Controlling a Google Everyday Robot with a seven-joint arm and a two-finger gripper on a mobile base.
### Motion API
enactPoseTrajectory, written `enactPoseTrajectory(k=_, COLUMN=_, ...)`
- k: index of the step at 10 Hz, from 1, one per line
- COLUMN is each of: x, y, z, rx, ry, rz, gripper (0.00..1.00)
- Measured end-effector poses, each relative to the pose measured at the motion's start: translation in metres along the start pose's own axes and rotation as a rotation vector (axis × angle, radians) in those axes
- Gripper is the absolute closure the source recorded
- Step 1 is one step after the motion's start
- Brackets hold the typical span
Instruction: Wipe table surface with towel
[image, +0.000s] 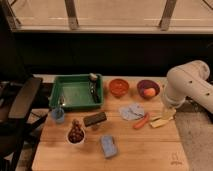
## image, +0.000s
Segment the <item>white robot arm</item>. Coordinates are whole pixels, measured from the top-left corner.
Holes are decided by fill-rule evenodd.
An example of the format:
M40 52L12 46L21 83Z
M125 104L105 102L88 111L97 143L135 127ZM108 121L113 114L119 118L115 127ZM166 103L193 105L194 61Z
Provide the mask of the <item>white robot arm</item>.
M209 76L210 68L201 60L171 68L166 75L162 102L168 108L179 108L189 97L208 112L213 123L213 85L207 82Z

